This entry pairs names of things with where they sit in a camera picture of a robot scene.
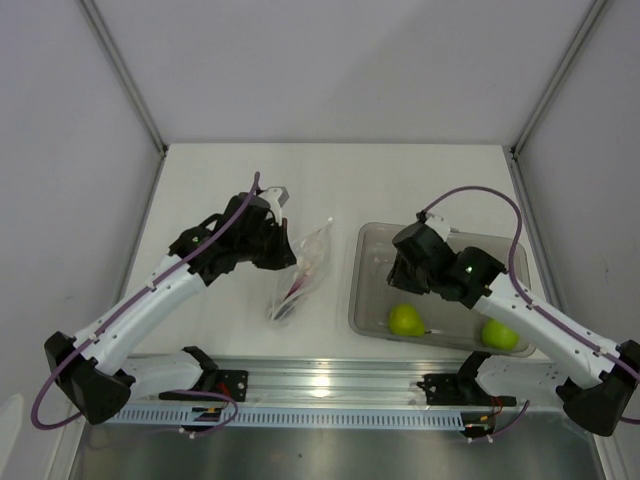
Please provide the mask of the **polka dot zip top bag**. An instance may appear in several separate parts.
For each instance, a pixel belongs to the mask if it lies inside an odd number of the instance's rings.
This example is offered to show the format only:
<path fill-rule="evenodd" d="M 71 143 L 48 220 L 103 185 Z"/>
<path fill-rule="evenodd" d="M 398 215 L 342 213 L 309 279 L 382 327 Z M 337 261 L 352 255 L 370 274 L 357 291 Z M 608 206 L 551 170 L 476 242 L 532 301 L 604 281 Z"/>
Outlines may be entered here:
<path fill-rule="evenodd" d="M 281 271 L 268 305 L 267 319 L 273 325 L 286 325 L 296 310 L 317 290 L 331 264 L 331 233 L 334 218 L 329 217 L 319 228 L 300 237 L 292 244 L 297 263 Z M 298 298 L 285 300 L 292 284 L 300 277 L 310 276 L 313 286 Z"/>

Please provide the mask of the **purple eggplant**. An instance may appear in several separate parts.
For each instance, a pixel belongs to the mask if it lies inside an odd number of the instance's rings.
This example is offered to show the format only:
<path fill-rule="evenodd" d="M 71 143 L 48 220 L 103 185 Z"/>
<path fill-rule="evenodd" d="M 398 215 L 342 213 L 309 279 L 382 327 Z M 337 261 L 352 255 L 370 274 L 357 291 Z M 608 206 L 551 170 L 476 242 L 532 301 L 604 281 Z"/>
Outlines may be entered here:
<path fill-rule="evenodd" d="M 284 299 L 291 300 L 298 298 L 299 296 L 307 293 L 312 286 L 313 279 L 310 276 L 300 277 L 292 284 Z"/>

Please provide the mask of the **green pear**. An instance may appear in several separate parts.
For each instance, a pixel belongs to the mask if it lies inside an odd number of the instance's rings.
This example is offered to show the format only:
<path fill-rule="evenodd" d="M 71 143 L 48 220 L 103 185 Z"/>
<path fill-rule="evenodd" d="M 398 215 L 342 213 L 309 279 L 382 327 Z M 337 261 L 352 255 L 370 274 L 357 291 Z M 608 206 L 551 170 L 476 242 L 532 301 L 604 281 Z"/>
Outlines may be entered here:
<path fill-rule="evenodd" d="M 410 304 L 397 304 L 391 308 L 387 325 L 394 335 L 420 337 L 428 333 L 416 308 Z"/>

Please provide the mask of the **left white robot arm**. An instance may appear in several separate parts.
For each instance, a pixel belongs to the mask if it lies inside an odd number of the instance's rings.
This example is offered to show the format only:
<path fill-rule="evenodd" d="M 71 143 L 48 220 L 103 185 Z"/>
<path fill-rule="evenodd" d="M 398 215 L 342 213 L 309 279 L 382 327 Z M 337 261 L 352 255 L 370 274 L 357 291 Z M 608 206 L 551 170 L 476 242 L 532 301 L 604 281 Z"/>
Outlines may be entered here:
<path fill-rule="evenodd" d="M 47 339 L 53 382 L 81 416 L 97 425 L 133 399 L 204 400 L 216 392 L 218 366 L 195 346 L 173 355 L 129 356 L 182 303 L 238 264 L 270 271 L 295 265 L 282 212 L 287 199 L 283 187 L 233 196 L 224 212 L 180 234 L 138 292 L 76 334 Z"/>

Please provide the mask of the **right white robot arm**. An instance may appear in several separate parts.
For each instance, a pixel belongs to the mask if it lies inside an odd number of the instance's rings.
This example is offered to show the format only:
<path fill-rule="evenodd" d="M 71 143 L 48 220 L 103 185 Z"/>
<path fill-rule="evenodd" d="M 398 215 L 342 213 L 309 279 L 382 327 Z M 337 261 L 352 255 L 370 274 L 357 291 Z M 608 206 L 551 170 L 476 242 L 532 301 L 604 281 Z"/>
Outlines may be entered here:
<path fill-rule="evenodd" d="M 393 237 L 389 285 L 434 293 L 516 331 L 566 374 L 556 388 L 563 410 L 587 431 L 611 436 L 639 385 L 639 344 L 590 332 L 529 294 L 507 267 L 474 247 L 456 252 L 445 236 L 416 222 Z"/>

